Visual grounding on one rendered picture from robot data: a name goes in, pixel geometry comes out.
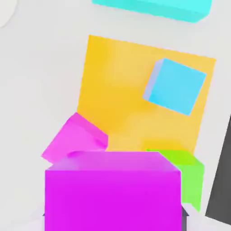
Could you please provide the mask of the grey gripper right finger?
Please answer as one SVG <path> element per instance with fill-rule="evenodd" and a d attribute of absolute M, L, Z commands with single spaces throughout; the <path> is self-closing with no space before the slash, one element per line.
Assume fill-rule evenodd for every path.
<path fill-rule="evenodd" d="M 201 217 L 192 204 L 182 203 L 182 231 L 200 231 Z"/>

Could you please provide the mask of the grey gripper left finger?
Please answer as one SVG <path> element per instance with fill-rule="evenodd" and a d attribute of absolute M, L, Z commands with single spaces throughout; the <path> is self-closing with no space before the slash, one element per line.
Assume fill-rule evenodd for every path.
<path fill-rule="evenodd" d="M 44 231 L 44 214 L 38 214 L 37 216 L 32 218 L 31 224 L 30 224 L 30 228 L 29 231 Z"/>

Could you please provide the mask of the small purple cube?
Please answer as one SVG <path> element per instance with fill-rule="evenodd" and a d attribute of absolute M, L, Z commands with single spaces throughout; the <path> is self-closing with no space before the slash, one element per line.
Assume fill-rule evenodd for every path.
<path fill-rule="evenodd" d="M 45 171 L 45 231 L 181 231 L 181 172 L 158 152 L 72 152 Z"/>

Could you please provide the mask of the small green cube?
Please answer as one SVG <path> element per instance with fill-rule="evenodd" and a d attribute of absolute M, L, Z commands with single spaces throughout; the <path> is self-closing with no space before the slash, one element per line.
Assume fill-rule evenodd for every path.
<path fill-rule="evenodd" d="M 204 164 L 186 150 L 148 149 L 159 152 L 181 171 L 181 202 L 201 208 Z"/>

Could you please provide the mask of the small pink cube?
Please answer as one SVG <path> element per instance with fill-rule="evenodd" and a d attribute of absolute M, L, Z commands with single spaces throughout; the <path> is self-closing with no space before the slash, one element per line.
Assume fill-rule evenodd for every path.
<path fill-rule="evenodd" d="M 71 152 L 101 151 L 107 147 L 108 135 L 76 112 L 62 126 L 42 157 L 55 163 Z"/>

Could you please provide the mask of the small light blue cube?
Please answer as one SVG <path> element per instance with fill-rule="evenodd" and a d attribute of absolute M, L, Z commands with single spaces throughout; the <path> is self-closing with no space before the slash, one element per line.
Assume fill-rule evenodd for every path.
<path fill-rule="evenodd" d="M 157 60 L 143 99 L 189 116 L 207 74 L 168 58 Z"/>

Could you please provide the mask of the large orange box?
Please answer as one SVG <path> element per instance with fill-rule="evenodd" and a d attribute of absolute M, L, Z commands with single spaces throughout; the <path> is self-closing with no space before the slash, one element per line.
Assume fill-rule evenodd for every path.
<path fill-rule="evenodd" d="M 168 58 L 207 74 L 189 116 L 143 99 L 154 63 Z M 89 36 L 77 111 L 109 137 L 110 151 L 193 152 L 215 59 Z"/>

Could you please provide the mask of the large cyan box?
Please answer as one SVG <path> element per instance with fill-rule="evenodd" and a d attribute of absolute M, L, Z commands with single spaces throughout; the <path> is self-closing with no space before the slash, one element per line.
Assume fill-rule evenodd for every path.
<path fill-rule="evenodd" d="M 209 15 L 212 0 L 92 0 L 94 4 L 196 23 Z"/>

